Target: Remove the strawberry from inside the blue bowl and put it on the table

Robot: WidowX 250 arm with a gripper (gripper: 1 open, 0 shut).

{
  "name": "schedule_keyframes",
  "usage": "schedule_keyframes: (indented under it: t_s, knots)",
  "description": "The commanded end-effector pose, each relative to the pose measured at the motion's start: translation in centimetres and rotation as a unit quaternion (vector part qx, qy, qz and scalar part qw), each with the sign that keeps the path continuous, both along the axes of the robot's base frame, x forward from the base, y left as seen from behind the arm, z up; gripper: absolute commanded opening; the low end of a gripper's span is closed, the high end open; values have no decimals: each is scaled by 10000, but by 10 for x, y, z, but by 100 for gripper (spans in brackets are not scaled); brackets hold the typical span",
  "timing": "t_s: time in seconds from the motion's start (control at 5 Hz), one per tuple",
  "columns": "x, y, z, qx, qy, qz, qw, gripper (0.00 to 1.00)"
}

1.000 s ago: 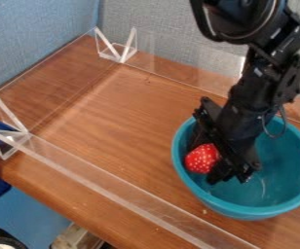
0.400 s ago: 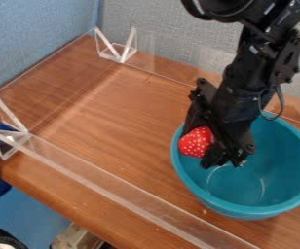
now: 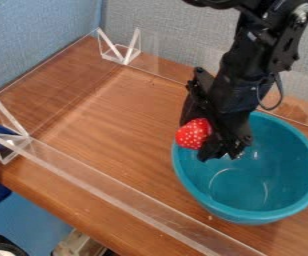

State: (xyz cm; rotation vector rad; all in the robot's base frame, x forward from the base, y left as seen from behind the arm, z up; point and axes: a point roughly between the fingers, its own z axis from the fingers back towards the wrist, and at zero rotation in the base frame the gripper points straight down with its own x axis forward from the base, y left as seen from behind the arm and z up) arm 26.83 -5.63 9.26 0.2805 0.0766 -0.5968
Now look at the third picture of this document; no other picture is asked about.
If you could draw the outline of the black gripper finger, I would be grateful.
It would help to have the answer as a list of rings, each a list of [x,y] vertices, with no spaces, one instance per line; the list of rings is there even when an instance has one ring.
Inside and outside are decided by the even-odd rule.
[[[181,112],[179,117],[179,125],[185,125],[191,120],[196,118],[204,118],[206,114],[203,109],[197,106],[195,103],[191,94],[187,94],[183,106],[181,106]]]
[[[197,150],[197,160],[206,162],[210,159],[219,159],[227,154],[223,140],[218,135],[207,137]]]

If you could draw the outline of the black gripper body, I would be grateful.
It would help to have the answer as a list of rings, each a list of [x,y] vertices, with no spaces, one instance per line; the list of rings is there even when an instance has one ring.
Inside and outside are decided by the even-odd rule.
[[[192,70],[192,79],[187,81],[187,94],[191,94],[197,106],[203,109],[206,119],[212,127],[211,135],[218,135],[227,150],[230,159],[236,159],[244,148],[252,143],[252,134],[248,124],[248,111],[230,114],[220,113],[210,96],[210,89],[214,84],[214,76],[201,68]]]

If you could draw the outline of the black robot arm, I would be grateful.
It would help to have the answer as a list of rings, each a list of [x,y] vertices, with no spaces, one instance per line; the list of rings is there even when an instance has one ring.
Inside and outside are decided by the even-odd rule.
[[[204,162],[227,155],[236,158],[252,143],[250,113],[262,106],[279,73],[298,61],[298,44],[308,26],[308,0],[181,0],[193,7],[235,9],[239,18],[234,42],[223,54],[216,74],[193,69],[179,123],[203,118],[211,133],[197,148]]]

